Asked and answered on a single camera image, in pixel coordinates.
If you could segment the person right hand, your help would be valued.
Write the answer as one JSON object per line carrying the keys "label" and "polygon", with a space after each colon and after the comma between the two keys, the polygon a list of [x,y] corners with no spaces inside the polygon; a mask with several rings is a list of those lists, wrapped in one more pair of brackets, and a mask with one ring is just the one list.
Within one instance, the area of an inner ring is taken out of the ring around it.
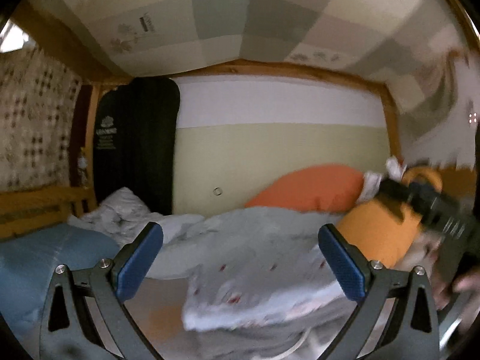
{"label": "person right hand", "polygon": [[475,268],[465,275],[461,275],[451,284],[447,284],[437,269],[437,260],[439,259],[438,246],[430,252],[430,259],[433,261],[430,283],[437,309],[444,309],[454,293],[471,293],[466,309],[472,310],[475,313],[479,312],[479,268]]}

